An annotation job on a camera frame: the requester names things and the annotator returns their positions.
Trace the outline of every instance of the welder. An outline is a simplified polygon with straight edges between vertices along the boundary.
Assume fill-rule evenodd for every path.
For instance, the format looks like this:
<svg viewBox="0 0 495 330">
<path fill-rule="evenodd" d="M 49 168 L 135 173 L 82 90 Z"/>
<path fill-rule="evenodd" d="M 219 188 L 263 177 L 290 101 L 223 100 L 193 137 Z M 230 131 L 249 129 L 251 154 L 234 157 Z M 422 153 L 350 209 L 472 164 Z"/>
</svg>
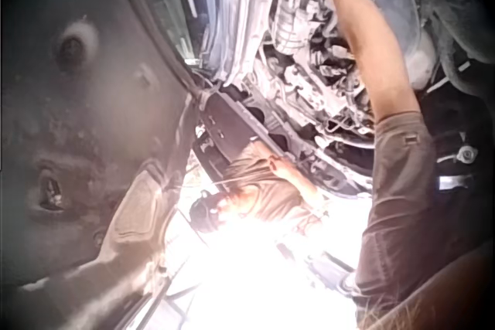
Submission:
<svg viewBox="0 0 495 330">
<path fill-rule="evenodd" d="M 394 33 L 371 0 L 333 1 L 374 112 L 373 205 L 353 298 L 359 320 L 374 321 L 476 242 L 453 243 L 448 223 L 442 222 L 435 206 L 435 148 Z M 228 185 L 229 192 L 203 197 L 191 208 L 197 230 L 210 232 L 230 219 L 249 217 L 286 223 L 301 233 L 319 226 L 324 201 L 319 190 L 288 159 L 274 156 L 260 141 L 242 151 L 225 177 L 239 181 Z M 439 308 L 452 318 L 454 308 L 463 308 L 445 298 L 441 303 Z M 430 309 L 429 316 L 446 316 L 432 315 Z"/>
</svg>

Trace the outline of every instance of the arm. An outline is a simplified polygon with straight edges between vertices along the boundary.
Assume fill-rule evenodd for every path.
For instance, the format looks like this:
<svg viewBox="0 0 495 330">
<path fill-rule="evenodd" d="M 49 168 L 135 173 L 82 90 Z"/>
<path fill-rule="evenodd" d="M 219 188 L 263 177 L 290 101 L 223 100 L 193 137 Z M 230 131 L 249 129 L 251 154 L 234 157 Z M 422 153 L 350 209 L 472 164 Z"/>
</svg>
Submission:
<svg viewBox="0 0 495 330">
<path fill-rule="evenodd" d="M 378 7 L 371 0 L 333 1 L 339 27 L 370 96 L 375 122 L 402 112 L 419 112 L 400 46 Z"/>
<path fill-rule="evenodd" d="M 312 182 L 307 179 L 291 162 L 284 158 L 270 156 L 271 171 L 296 187 L 304 201 L 315 209 L 321 208 L 325 199 Z"/>
</svg>

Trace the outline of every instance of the bright light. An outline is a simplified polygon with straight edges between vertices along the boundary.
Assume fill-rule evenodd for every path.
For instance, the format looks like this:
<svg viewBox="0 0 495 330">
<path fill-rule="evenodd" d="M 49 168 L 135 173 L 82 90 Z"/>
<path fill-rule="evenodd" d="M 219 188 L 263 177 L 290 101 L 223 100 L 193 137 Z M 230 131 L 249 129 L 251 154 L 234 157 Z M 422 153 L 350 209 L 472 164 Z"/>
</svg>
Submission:
<svg viewBox="0 0 495 330">
<path fill-rule="evenodd" d="M 208 261 L 198 267 L 206 280 L 184 328 L 355 328 L 352 301 L 311 288 L 263 223 L 238 223 L 211 237 Z"/>
</svg>

